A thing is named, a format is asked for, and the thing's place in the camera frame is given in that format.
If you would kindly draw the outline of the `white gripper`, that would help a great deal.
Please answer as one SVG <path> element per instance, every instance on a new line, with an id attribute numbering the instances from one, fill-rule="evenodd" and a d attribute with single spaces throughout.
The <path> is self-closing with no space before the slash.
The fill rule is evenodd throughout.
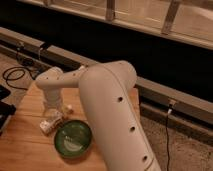
<path id="1" fill-rule="evenodd" d="M 43 92 L 43 95 L 44 95 L 44 107 L 47 109 L 43 113 L 44 117 L 52 116 L 53 115 L 52 109 L 56 109 L 63 115 L 66 115 L 66 106 L 63 105 L 61 90 L 46 90 Z"/>

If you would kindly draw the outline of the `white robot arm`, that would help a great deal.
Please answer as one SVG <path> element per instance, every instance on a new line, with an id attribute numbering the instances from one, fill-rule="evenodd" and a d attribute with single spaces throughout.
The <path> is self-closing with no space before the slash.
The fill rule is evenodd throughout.
<path id="1" fill-rule="evenodd" d="M 129 91 L 137 74 L 127 61 L 71 72 L 52 67 L 36 78 L 47 108 L 61 108 L 63 88 L 76 87 L 108 171 L 162 171 L 136 116 Z"/>

